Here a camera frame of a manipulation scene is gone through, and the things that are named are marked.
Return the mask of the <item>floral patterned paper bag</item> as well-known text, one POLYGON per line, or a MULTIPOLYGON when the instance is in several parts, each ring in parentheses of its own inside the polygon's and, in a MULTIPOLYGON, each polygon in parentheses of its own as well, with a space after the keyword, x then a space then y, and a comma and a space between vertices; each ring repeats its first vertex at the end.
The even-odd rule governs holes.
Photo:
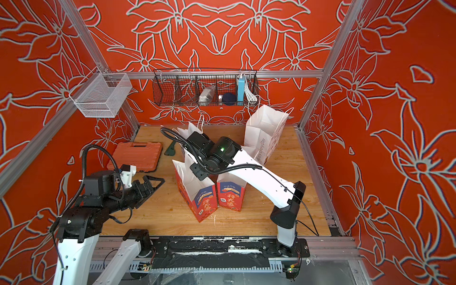
MULTIPOLYGON (((203 126, 204 126, 204 116, 201 115, 196 124, 189 122, 188 126, 186 128, 177 128, 177 129, 173 129, 173 130, 176 131, 179 135, 181 135, 185 139, 188 139, 190 137, 190 135, 193 134, 194 132, 203 134, 203 126)), ((191 154, 189 151, 187 151, 182 143, 180 143, 179 145, 180 145, 180 149, 181 149, 184 160, 187 158, 187 156, 189 156, 193 162, 196 162, 194 155, 191 154)))

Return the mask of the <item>dark blue round object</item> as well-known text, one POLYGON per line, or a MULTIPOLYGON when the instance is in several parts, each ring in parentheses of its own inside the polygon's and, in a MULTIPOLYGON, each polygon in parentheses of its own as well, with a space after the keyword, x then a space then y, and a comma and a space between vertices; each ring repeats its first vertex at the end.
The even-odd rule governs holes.
POLYGON ((237 104, 237 95, 229 92, 225 93, 222 95, 222 103, 227 106, 234 106, 237 104))

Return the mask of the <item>light blue box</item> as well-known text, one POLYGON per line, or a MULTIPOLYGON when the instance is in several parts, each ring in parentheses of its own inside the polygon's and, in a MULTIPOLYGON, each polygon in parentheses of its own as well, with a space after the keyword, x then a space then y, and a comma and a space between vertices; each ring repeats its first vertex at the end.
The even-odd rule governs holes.
POLYGON ((237 80, 237 105, 242 106, 245 96, 245 76, 241 73, 236 78, 237 80))

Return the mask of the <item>silver pouch in basket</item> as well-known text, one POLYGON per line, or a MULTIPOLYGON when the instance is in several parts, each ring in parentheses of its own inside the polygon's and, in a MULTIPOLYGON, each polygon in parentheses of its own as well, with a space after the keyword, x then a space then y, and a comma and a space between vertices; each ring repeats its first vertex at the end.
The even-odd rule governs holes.
POLYGON ((216 92, 215 86, 209 85, 208 87, 206 87, 199 95, 199 98, 198 98, 199 105, 200 106, 209 105, 214 98, 215 92, 216 92))

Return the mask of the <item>orange plastic tool case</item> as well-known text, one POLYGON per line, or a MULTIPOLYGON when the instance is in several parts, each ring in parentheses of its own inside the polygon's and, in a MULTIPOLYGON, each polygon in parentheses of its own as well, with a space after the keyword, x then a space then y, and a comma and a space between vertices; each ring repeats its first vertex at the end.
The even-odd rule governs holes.
POLYGON ((122 142, 112 157, 118 166, 133 165, 137 172, 154 172, 162 154, 161 142, 122 142))

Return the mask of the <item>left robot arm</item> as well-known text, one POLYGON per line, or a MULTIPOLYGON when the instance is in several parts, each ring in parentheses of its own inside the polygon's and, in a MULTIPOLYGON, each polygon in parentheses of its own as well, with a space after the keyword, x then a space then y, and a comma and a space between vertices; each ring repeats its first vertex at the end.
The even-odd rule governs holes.
POLYGON ((163 178, 149 175, 142 182, 132 180, 132 166, 119 167, 105 148, 95 144, 84 147, 81 159, 80 187, 49 229, 58 256, 55 285, 87 284, 104 223, 113 220, 121 224, 114 213, 140 208, 165 183, 163 178), (87 173, 87 155, 93 148, 108 156, 112 171, 87 173))

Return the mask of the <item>dark green scraper tool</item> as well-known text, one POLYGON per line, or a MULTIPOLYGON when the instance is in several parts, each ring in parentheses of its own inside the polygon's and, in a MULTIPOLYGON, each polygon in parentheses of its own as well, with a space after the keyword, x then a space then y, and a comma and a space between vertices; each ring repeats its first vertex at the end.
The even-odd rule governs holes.
POLYGON ((164 152, 165 156, 174 156, 176 154, 175 144, 176 144, 176 141, 172 141, 170 143, 170 145, 168 146, 168 148, 164 152))

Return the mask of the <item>red RICH paper bag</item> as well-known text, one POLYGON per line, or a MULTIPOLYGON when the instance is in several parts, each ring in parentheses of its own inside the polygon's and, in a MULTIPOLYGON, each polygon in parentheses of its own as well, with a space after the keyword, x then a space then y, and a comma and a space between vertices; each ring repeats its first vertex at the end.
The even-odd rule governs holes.
POLYGON ((210 178, 199 180, 191 171, 192 160, 172 160, 178 190, 199 223, 218 209, 215 183, 210 178))

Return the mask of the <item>white paper bag back right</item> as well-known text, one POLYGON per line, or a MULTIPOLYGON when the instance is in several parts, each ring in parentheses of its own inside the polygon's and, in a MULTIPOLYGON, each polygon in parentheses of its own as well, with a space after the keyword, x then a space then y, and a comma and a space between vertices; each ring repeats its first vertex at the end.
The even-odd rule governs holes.
POLYGON ((265 165, 275 151, 288 116, 287 112, 262 105, 247 121, 243 145, 261 165, 265 165))

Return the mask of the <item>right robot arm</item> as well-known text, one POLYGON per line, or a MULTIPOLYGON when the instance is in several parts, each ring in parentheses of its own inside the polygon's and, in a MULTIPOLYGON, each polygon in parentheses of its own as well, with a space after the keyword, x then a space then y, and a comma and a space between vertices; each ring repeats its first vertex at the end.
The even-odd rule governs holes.
POLYGON ((211 175, 232 174, 263 193, 273 204, 270 219, 277 225, 277 241, 286 248, 294 247, 297 237, 297 216, 306 185, 291 183, 259 164, 247 151, 229 137, 212 142, 204 133, 194 132, 184 138, 176 131, 162 127, 160 132, 184 148, 184 166, 190 178, 199 182, 211 175))

